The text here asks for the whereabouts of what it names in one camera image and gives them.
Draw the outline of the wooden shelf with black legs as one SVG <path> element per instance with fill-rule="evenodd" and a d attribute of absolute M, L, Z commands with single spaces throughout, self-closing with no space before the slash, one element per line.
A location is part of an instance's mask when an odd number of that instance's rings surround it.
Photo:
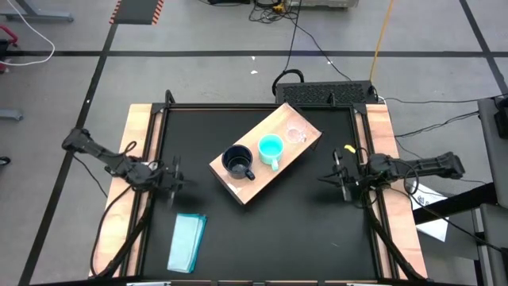
<path fill-rule="evenodd" d="M 265 188 L 273 179 L 275 179 L 286 167 L 296 160 L 304 151 L 306 151 L 321 136 L 321 131 L 312 126 L 306 120 L 306 141 L 300 143 L 290 143 L 287 140 L 287 120 L 293 116 L 304 118 L 300 112 L 287 103 L 277 107 L 265 119 L 253 126 L 248 132 L 244 133 L 236 143 L 246 146 L 252 153 L 253 162 L 251 170 L 255 175 L 254 180 L 247 178 L 241 180 L 233 179 L 221 162 L 221 156 L 216 157 L 210 162 L 212 173 L 225 186 L 233 198 L 240 204 L 246 204 L 253 199 L 263 188 Z M 279 135 L 284 142 L 284 150 L 279 170 L 274 172 L 269 165 L 261 162 L 258 153 L 258 142 L 266 134 Z"/>

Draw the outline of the black device on desk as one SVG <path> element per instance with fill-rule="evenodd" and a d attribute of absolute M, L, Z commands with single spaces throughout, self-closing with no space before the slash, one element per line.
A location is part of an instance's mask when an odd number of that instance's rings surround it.
<path fill-rule="evenodd" d="M 508 96 L 495 100 L 497 112 L 494 115 L 498 135 L 502 139 L 508 139 Z"/>

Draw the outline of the black mat with red stripes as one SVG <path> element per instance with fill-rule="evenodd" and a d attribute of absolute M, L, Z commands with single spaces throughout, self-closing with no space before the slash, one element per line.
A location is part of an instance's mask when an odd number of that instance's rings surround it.
<path fill-rule="evenodd" d="M 164 0 L 117 0 L 111 25 L 156 25 Z"/>

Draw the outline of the grey equipment case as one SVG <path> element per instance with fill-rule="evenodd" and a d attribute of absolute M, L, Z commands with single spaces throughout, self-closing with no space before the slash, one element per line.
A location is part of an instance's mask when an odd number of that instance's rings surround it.
<path fill-rule="evenodd" d="M 308 7 L 329 7 L 329 8 L 341 8 L 348 9 L 356 7 L 359 0 L 285 0 L 289 6 L 308 6 Z"/>

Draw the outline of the grey metal stand foot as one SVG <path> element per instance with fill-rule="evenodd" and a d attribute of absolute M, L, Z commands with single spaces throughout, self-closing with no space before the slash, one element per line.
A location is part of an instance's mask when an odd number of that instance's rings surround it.
<path fill-rule="evenodd" d="M 68 12 L 47 11 L 38 8 L 32 0 L 10 0 L 16 2 L 10 9 L 0 10 L 0 16 L 7 21 L 21 20 L 26 21 L 68 21 L 73 22 L 74 17 Z"/>

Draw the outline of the white paper sheet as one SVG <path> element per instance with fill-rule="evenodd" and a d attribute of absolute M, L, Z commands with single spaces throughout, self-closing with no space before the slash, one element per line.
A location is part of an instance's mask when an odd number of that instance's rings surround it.
<path fill-rule="evenodd" d="M 417 183 L 415 181 L 410 185 L 413 211 L 420 209 L 422 205 L 428 206 L 431 203 L 436 203 L 446 199 L 446 197 L 441 193 L 438 193 L 424 186 L 423 184 L 419 184 L 418 188 L 416 188 L 416 185 Z M 448 223 L 444 219 L 439 218 L 438 220 L 431 222 L 417 224 L 416 227 L 418 231 L 422 232 L 423 234 L 427 234 L 432 238 L 436 238 L 441 242 L 445 242 L 446 234 L 448 231 Z"/>

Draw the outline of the black metal beam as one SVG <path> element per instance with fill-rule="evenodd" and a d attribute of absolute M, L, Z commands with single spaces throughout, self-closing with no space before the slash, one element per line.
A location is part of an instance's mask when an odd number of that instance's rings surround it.
<path fill-rule="evenodd" d="M 424 205 L 413 211 L 414 222 L 416 225 L 419 225 L 446 218 L 450 215 L 473 210 L 484 203 L 497 203 L 497 195 L 493 183 L 484 184 L 459 195 Z"/>

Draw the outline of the dark blue enamel mug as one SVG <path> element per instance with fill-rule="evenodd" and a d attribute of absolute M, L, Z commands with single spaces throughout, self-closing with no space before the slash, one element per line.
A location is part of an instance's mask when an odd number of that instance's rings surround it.
<path fill-rule="evenodd" d="M 251 170 L 253 156 L 246 146 L 230 146 L 223 152 L 221 162 L 228 174 L 235 180 L 245 178 L 254 180 L 256 178 Z"/>

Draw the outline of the light blue folded cloth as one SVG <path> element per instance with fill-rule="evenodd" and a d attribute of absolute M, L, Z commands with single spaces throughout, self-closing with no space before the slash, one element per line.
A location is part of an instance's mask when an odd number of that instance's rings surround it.
<path fill-rule="evenodd" d="M 169 271 L 181 273 L 194 271 L 206 223 L 205 215 L 177 214 L 167 262 Z"/>

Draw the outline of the grey desk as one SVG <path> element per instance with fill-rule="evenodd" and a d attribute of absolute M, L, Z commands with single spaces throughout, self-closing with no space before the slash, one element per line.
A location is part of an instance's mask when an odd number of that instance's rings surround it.
<path fill-rule="evenodd" d="M 508 139 L 498 135 L 495 100 L 481 99 L 478 108 L 497 199 L 480 206 L 483 230 L 487 242 L 508 252 Z M 487 285 L 508 286 L 508 254 L 488 247 L 487 256 L 492 278 Z"/>

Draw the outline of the red cart frame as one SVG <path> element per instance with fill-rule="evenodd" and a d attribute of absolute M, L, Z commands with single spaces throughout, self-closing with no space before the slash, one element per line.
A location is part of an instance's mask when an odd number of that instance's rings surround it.
<path fill-rule="evenodd" d="M 0 25 L 0 30 L 8 35 L 8 37 L 0 37 L 0 60 L 4 60 L 8 48 L 10 46 L 17 47 L 18 37 L 4 25 Z"/>

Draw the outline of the black perforated computer case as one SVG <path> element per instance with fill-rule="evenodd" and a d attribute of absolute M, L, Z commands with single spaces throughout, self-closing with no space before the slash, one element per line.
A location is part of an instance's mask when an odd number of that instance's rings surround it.
<path fill-rule="evenodd" d="M 272 92 L 277 103 L 288 102 L 293 105 L 378 102 L 370 81 L 278 83 Z"/>

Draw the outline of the teal plastic mug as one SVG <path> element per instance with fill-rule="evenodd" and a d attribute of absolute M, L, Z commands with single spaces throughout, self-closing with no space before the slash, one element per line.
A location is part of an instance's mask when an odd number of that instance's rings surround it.
<path fill-rule="evenodd" d="M 273 133 L 262 136 L 258 142 L 258 153 L 261 162 L 269 165 L 274 172 L 279 170 L 283 150 L 283 139 Z"/>

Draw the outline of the clear glass mug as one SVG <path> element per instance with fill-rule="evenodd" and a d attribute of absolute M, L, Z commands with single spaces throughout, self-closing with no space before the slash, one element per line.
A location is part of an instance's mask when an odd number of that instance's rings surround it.
<path fill-rule="evenodd" d="M 286 137 L 290 143 L 306 141 L 306 120 L 299 116 L 293 116 L 287 120 Z"/>

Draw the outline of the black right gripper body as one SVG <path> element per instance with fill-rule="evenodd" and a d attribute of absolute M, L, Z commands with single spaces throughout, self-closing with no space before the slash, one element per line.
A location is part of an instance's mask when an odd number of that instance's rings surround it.
<path fill-rule="evenodd" d="M 365 193 L 371 190 L 360 169 L 348 168 L 342 163 L 343 155 L 340 149 L 333 150 L 333 171 L 337 177 L 336 185 L 340 188 L 345 202 L 353 202 L 361 199 Z"/>

